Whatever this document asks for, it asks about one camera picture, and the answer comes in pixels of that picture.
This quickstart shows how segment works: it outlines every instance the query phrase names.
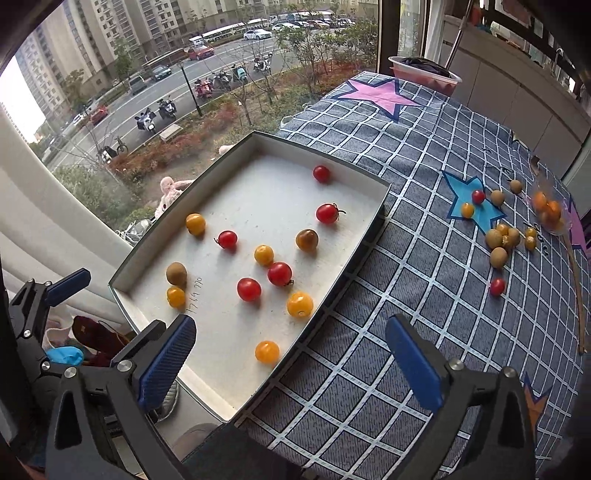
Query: pink stuffed toy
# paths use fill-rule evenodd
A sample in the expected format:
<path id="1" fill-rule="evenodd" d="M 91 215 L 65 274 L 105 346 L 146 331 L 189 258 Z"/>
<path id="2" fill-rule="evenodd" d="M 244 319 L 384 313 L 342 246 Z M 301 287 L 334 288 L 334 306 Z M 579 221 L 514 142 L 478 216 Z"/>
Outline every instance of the pink stuffed toy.
<path id="1" fill-rule="evenodd" d="M 162 216 L 164 211 L 169 208 L 178 197 L 180 197 L 183 190 L 192 183 L 193 180 L 174 181 L 170 177 L 164 177 L 160 180 L 160 190 L 162 190 L 163 195 L 160 199 L 160 205 L 158 205 L 158 208 L 156 208 L 156 211 L 154 212 L 156 220 Z"/>

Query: white tray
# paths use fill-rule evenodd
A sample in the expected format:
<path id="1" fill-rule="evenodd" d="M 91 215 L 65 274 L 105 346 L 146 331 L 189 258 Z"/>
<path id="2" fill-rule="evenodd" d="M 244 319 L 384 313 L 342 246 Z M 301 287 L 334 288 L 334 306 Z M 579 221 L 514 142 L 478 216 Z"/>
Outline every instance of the white tray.
<path id="1" fill-rule="evenodd" d="M 328 185 L 312 176 L 319 164 L 331 171 Z M 175 200 L 109 287 L 136 331 L 154 319 L 169 325 L 182 312 L 167 303 L 165 271 L 174 261 L 185 265 L 185 313 L 196 321 L 197 340 L 178 379 L 211 413 L 229 421 L 272 373 L 256 361 L 256 345 L 273 340 L 284 357 L 306 327 L 306 321 L 290 317 L 285 309 L 289 292 L 308 292 L 317 311 L 376 219 L 388 189 L 389 183 L 359 167 L 253 132 Z M 316 209 L 324 203 L 336 203 L 347 213 L 336 224 L 322 225 Z M 184 225 L 194 212 L 207 222 L 202 239 Z M 296 247 L 296 235 L 305 228 L 319 234 L 315 257 Z M 235 253 L 213 240 L 224 230 L 238 234 Z M 260 244 L 273 248 L 275 261 L 291 266 L 292 287 L 278 288 L 267 280 L 267 269 L 253 258 Z M 261 284 L 259 307 L 238 297 L 236 283 L 243 277 Z M 191 293 L 199 293 L 196 302 L 190 301 Z"/>

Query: blue gripper pad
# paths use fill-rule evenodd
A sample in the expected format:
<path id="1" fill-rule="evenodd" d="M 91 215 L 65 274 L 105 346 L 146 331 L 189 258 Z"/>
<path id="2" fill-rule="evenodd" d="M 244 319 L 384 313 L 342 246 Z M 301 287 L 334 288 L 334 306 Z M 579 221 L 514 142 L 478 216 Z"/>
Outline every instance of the blue gripper pad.
<path id="1" fill-rule="evenodd" d="M 187 316 L 139 380 L 138 404 L 144 411 L 162 405 L 197 338 L 195 321 Z"/>
<path id="2" fill-rule="evenodd" d="M 69 299 L 74 293 L 84 290 L 90 284 L 90 272 L 81 268 L 67 277 L 47 287 L 45 293 L 45 305 L 57 307 L 63 301 Z"/>
<path id="3" fill-rule="evenodd" d="M 418 402 L 435 413 L 443 405 L 441 378 L 396 316 L 386 324 L 386 343 Z"/>

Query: car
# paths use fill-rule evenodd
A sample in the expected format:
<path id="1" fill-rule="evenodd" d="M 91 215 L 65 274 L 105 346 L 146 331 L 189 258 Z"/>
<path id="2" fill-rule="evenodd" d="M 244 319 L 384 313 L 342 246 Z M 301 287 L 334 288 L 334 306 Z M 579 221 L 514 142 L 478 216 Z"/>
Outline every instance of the car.
<path id="1" fill-rule="evenodd" d="M 322 20 L 311 20 L 310 23 L 314 28 L 318 28 L 319 30 L 325 30 L 330 28 L 328 23 L 323 22 Z"/>
<path id="2" fill-rule="evenodd" d="M 136 75 L 129 79 L 129 88 L 131 89 L 131 95 L 136 95 L 148 86 L 141 75 Z"/>
<path id="3" fill-rule="evenodd" d="M 203 60 L 208 57 L 213 57 L 215 52 L 213 48 L 207 45 L 199 45 L 189 49 L 189 60 Z"/>
<path id="4" fill-rule="evenodd" d="M 294 24 L 301 28 L 314 28 L 314 26 L 311 23 L 305 20 L 298 20 L 297 22 L 294 22 Z"/>
<path id="5" fill-rule="evenodd" d="M 300 27 L 298 27 L 297 25 L 294 25 L 293 23 L 278 23 L 273 25 L 273 28 L 271 30 L 273 31 L 281 31 L 281 30 L 299 30 Z"/>
<path id="6" fill-rule="evenodd" d="M 154 78 L 155 82 L 162 80 L 172 74 L 173 71 L 169 67 L 163 67 L 162 65 L 152 70 L 152 77 Z"/>
<path id="7" fill-rule="evenodd" d="M 101 105 L 100 107 L 96 108 L 90 114 L 90 122 L 93 125 L 97 125 L 107 115 L 109 115 L 109 111 L 107 110 L 107 107 L 105 107 L 104 105 Z"/>
<path id="8" fill-rule="evenodd" d="M 256 30 L 248 30 L 244 33 L 244 40 L 260 40 L 262 38 L 271 38 L 273 34 L 268 30 L 257 28 Z"/>

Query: white curtain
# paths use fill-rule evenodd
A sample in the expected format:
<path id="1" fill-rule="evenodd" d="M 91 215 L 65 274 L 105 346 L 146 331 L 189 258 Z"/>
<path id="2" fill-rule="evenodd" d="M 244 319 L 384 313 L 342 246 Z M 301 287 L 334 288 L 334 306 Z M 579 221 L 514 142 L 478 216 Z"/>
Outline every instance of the white curtain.
<path id="1" fill-rule="evenodd" d="M 434 62 L 439 61 L 441 55 L 441 43 L 443 42 L 443 20 L 447 4 L 451 0 L 432 0 L 429 12 L 429 25 L 427 26 L 427 45 L 425 58 Z"/>
<path id="2" fill-rule="evenodd" d="M 46 169 L 0 109 L 0 255 L 7 290 L 57 281 L 87 268 L 87 289 L 67 304 L 126 325 L 107 287 L 131 247 L 86 209 Z"/>

